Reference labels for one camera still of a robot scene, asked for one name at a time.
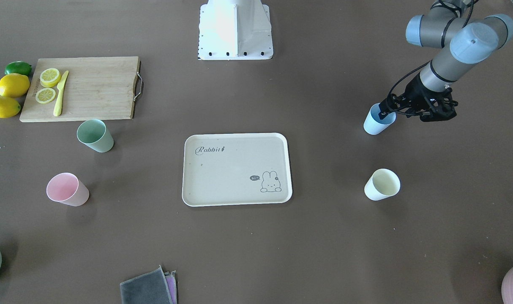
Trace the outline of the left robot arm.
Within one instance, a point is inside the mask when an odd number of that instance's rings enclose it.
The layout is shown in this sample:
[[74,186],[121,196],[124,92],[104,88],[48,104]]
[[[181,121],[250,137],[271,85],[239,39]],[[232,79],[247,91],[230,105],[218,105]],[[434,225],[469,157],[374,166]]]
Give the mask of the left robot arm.
[[427,15],[413,17],[406,29],[407,42],[439,48],[428,63],[415,69],[415,77],[401,95],[389,93],[379,104],[379,118],[397,113],[419,116],[423,122],[456,117],[458,103],[451,84],[476,64],[505,46],[513,37],[513,19],[504,14],[469,21],[464,0],[436,0]]

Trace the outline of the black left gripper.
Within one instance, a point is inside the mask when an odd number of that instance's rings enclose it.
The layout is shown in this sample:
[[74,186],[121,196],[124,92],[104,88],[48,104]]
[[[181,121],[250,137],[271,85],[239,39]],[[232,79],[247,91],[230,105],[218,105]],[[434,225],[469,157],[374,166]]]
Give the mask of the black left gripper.
[[379,119],[384,120],[390,114],[402,114],[407,117],[419,116],[423,122],[447,121],[457,116],[455,107],[458,102],[453,100],[452,89],[444,92],[433,92],[427,89],[417,74],[399,96],[389,93],[389,102],[379,104]]

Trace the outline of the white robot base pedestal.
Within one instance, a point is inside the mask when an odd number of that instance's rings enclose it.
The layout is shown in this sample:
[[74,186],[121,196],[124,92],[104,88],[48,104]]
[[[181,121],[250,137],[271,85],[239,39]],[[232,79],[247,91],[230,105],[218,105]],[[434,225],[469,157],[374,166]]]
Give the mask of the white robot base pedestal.
[[209,0],[200,7],[199,60],[273,57],[269,6],[260,0]]

